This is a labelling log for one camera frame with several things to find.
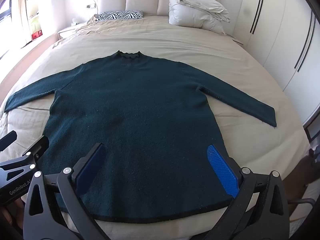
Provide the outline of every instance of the curtain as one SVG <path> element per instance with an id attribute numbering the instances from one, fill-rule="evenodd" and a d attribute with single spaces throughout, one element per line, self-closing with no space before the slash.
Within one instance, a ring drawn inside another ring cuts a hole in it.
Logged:
<path id="1" fill-rule="evenodd" d="M 14 33 L 13 44 L 22 48 L 32 41 L 27 16 L 26 0 L 12 0 L 11 19 Z"/>

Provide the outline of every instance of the wall socket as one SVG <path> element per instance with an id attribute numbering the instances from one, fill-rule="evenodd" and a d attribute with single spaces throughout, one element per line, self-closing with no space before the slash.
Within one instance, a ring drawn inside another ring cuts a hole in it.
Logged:
<path id="1" fill-rule="evenodd" d="M 87 9 L 93 9 L 93 8 L 95 8 L 95 7 L 96 7 L 96 4 L 95 4 L 95 3 L 88 4 L 88 5 L 86 6 Z"/>

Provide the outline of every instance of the dark green sweater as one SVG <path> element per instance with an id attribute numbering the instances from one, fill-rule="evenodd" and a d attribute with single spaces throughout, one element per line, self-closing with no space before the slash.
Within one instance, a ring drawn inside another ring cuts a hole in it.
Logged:
<path id="1" fill-rule="evenodd" d="M 50 147 L 40 168 L 58 173 L 103 143 L 108 156 L 82 197 L 101 220 L 149 223 L 229 204 L 207 159 L 211 144 L 227 152 L 205 94 L 276 127 L 272 107 L 201 70 L 140 52 L 42 78 L 10 96 L 5 111 L 51 93 L 43 132 Z"/>

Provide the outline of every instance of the bed sheet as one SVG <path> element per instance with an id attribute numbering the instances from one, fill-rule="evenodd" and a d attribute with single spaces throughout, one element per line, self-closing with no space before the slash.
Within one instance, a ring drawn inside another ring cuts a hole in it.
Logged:
<path id="1" fill-rule="evenodd" d="M 180 61 L 214 75 L 272 106 L 277 127 L 207 97 L 229 156 L 255 173 L 277 170 L 285 178 L 305 155 L 309 142 L 292 104 L 270 74 L 231 38 L 202 29 L 168 24 L 168 17 L 88 22 L 44 52 L 8 93 L 0 107 L 0 136 L 15 130 L 18 139 L 0 162 L 21 155 L 42 134 L 54 95 L 4 113 L 7 98 L 40 78 L 70 70 L 118 50 Z M 210 230 L 224 209 L 152 224 L 98 221 L 111 239 L 169 240 Z M 76 230 L 68 214 L 68 226 Z"/>

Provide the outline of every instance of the mattress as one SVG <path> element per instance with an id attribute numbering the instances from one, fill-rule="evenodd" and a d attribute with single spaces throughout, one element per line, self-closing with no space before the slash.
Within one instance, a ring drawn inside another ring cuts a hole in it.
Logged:
<path id="1" fill-rule="evenodd" d="M 309 148 L 291 102 L 270 74 L 231 38 L 202 29 L 168 24 L 168 17 L 88 22 L 41 55 L 12 87 L 0 107 L 0 136 L 15 130 L 18 139 L 0 154 L 0 161 L 21 155 L 42 134 L 54 95 L 4 113 L 10 95 L 40 78 L 70 70 L 118 50 L 138 50 L 151 57 L 180 61 L 214 75 L 251 97 L 272 106 L 274 128 L 214 98 L 207 97 L 229 156 L 255 173 L 277 170 L 285 178 Z M 98 221 L 111 239 L 178 239 L 210 230 L 224 209 L 183 219 L 126 224 Z M 67 224 L 76 230 L 70 217 Z"/>

